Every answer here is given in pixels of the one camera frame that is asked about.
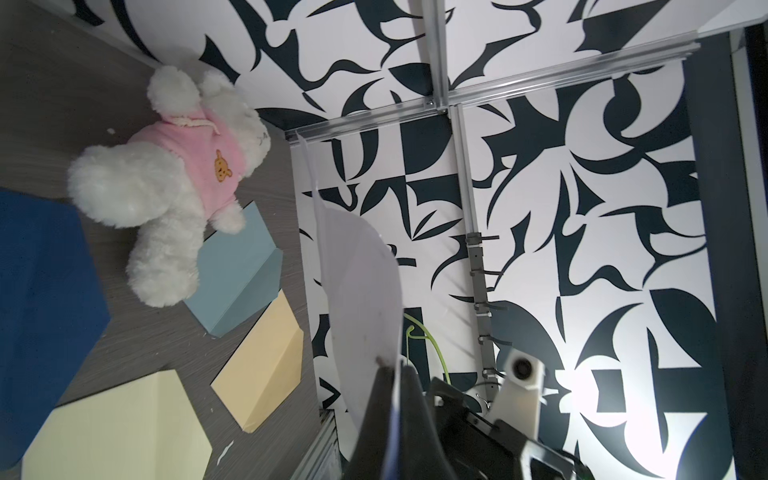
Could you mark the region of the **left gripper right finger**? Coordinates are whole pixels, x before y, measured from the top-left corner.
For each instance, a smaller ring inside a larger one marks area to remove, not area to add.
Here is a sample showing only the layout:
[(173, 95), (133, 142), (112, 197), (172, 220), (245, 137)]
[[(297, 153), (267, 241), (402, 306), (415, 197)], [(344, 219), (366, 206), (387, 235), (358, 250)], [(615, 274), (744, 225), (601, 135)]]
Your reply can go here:
[(399, 479), (456, 479), (442, 449), (416, 370), (401, 368)]

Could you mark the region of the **light blue envelope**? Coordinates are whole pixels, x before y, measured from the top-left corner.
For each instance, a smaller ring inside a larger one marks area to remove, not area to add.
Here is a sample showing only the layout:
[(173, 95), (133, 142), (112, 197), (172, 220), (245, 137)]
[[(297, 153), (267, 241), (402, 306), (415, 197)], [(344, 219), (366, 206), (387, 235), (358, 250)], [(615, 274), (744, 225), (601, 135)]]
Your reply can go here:
[(263, 311), (278, 295), (283, 252), (255, 203), (244, 208), (236, 235), (216, 232), (198, 257), (199, 287), (186, 306), (209, 335), (220, 338)]

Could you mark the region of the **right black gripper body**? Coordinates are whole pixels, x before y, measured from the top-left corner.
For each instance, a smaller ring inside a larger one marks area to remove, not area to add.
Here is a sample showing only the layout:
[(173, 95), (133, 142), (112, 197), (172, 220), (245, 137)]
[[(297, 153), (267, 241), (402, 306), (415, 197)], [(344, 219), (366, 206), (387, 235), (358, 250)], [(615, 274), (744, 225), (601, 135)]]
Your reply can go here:
[(574, 462), (501, 420), (471, 411), (465, 395), (437, 378), (428, 398), (442, 451), (459, 479), (574, 479)]

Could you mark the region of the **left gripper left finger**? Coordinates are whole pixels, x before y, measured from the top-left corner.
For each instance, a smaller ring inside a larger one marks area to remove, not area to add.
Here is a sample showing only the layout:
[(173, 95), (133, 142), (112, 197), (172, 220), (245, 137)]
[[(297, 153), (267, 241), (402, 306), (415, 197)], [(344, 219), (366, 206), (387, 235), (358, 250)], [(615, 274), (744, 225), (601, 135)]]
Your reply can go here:
[(380, 479), (387, 452), (395, 371), (380, 367), (376, 373), (362, 427), (343, 479)]

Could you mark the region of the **small white letter paper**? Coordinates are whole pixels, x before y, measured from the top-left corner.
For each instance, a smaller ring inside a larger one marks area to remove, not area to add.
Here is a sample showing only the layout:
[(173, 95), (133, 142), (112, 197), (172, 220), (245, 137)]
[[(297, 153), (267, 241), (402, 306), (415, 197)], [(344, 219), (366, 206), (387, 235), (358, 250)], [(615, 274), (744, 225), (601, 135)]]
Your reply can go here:
[(332, 346), (350, 417), (363, 431), (366, 409), (382, 420), (383, 456), (370, 460), (381, 479), (399, 477), (400, 342), (403, 323), (398, 263), (379, 233), (362, 217), (329, 207), (319, 193), (317, 162), (304, 138), (316, 218), (321, 285), (327, 296)]

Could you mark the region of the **cream envelope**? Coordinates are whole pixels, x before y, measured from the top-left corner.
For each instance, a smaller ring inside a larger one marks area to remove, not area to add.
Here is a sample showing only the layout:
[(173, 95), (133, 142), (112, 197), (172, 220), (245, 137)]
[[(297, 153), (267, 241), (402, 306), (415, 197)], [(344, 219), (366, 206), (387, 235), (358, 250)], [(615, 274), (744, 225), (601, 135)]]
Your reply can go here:
[(23, 479), (201, 479), (212, 446), (174, 370), (54, 409)]

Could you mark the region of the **tan envelope gold emblem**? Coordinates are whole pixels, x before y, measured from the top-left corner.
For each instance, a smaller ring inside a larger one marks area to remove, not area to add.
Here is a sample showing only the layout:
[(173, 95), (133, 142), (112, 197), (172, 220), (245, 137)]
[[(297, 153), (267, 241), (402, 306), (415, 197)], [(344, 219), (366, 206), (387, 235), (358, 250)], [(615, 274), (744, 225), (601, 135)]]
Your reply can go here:
[(303, 340), (279, 292), (211, 384), (242, 431), (255, 432), (299, 385)]

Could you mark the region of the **dark blue envelope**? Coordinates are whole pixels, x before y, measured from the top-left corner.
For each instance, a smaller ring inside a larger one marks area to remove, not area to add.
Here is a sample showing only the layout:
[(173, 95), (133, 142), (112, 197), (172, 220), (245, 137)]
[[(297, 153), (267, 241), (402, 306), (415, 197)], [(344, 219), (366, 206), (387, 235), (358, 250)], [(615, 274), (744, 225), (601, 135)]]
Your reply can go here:
[(2, 191), (2, 469), (21, 460), (109, 321), (77, 210)]

